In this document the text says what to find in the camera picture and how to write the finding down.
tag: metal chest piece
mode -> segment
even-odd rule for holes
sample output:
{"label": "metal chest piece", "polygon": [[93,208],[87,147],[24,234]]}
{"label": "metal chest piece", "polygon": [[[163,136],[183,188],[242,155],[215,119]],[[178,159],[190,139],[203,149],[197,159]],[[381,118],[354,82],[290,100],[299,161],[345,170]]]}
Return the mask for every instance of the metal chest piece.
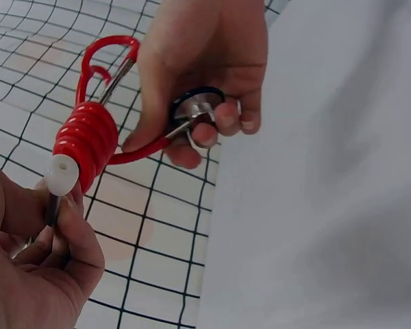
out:
{"label": "metal chest piece", "polygon": [[216,127],[214,109],[224,101],[224,93],[215,87],[204,86],[188,91],[171,106],[170,116],[176,128],[167,136],[170,138],[183,131],[192,147],[205,149],[194,142],[192,132],[200,123]]}

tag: white fabric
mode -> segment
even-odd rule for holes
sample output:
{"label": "white fabric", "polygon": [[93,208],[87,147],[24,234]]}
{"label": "white fabric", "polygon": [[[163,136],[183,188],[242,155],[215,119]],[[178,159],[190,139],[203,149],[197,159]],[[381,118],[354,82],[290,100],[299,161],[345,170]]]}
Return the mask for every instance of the white fabric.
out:
{"label": "white fabric", "polygon": [[293,0],[269,47],[262,130],[221,152],[198,329],[410,329],[411,0]]}

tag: red tube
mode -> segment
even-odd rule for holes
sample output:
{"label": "red tube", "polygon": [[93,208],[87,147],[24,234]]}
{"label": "red tube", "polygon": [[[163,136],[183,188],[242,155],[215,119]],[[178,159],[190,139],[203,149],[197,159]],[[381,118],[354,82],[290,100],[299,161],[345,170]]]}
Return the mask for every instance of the red tube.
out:
{"label": "red tube", "polygon": [[95,178],[107,165],[119,165],[139,160],[169,146],[170,140],[160,138],[137,151],[114,154],[118,143],[117,126],[111,114],[98,102],[86,101],[88,82],[95,73],[102,76],[106,84],[111,80],[108,71],[90,65],[93,55],[108,45],[125,45],[131,48],[126,59],[137,60],[139,42],[131,36],[108,36],[86,50],[82,59],[82,72],[77,85],[75,109],[56,135],[53,154],[72,157],[79,166],[79,182],[86,193]]}

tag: hand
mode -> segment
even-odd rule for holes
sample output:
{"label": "hand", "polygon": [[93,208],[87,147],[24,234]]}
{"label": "hand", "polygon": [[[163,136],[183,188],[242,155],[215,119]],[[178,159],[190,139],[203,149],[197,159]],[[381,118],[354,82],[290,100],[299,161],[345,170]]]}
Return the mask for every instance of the hand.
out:
{"label": "hand", "polygon": [[[172,101],[203,85],[226,94],[227,101],[215,111],[219,133],[255,134],[266,57],[263,0],[164,0],[138,54],[142,114],[123,151],[134,151],[163,134]],[[212,147],[218,132],[203,123],[192,138]],[[175,165],[188,169],[201,161],[186,138],[165,152]]]}
{"label": "hand", "polygon": [[55,233],[43,223],[47,196],[42,184],[24,189],[0,171],[0,329],[74,328],[103,274],[79,185],[62,200]]}

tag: grid pattern sheet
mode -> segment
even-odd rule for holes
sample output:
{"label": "grid pattern sheet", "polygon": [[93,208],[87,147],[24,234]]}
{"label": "grid pattern sheet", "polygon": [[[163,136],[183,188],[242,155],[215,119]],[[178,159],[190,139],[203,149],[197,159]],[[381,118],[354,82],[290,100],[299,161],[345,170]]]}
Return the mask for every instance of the grid pattern sheet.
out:
{"label": "grid pattern sheet", "polygon": [[[55,134],[70,115],[86,46],[112,34],[142,40],[161,0],[0,0],[0,167],[33,187]],[[271,24],[288,0],[265,0]],[[93,62],[113,71],[126,49],[112,46]],[[100,95],[93,78],[87,97]],[[107,108],[119,143],[141,109],[133,69]],[[109,166],[84,197],[106,270],[77,328],[195,328],[219,145],[191,171],[161,152]]]}

